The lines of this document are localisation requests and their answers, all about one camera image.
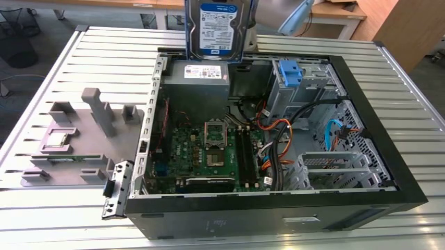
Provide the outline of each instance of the blue latch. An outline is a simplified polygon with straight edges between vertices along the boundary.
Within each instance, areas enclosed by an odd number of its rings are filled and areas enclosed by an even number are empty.
[[[298,87],[303,79],[302,70],[295,61],[279,60],[280,74],[284,77],[286,87]]]

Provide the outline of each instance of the ram slot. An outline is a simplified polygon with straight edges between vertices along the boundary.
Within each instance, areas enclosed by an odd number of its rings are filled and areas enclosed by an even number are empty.
[[[238,174],[242,185],[256,182],[255,165],[252,161],[252,146],[248,131],[238,131],[235,135]]]

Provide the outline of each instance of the motherboard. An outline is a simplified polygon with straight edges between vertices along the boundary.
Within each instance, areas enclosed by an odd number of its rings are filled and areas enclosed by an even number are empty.
[[[219,120],[204,126],[172,129],[167,163],[154,162],[147,178],[150,193],[263,191],[256,152],[263,132],[228,128]]]

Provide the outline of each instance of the blue hard drive label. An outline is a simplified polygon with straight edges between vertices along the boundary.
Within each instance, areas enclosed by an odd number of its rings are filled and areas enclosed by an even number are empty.
[[[199,48],[208,55],[230,53],[234,29],[230,22],[236,17],[238,7],[224,4],[200,5]]]

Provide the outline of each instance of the gray plastic stand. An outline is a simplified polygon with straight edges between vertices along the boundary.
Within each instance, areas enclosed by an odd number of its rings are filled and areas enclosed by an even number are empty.
[[[112,174],[115,162],[133,159],[143,111],[133,105],[112,110],[99,94],[97,89],[84,91],[92,113],[75,110],[67,102],[53,103],[48,112],[53,121],[31,160],[33,166],[23,174],[23,186],[99,185]]]

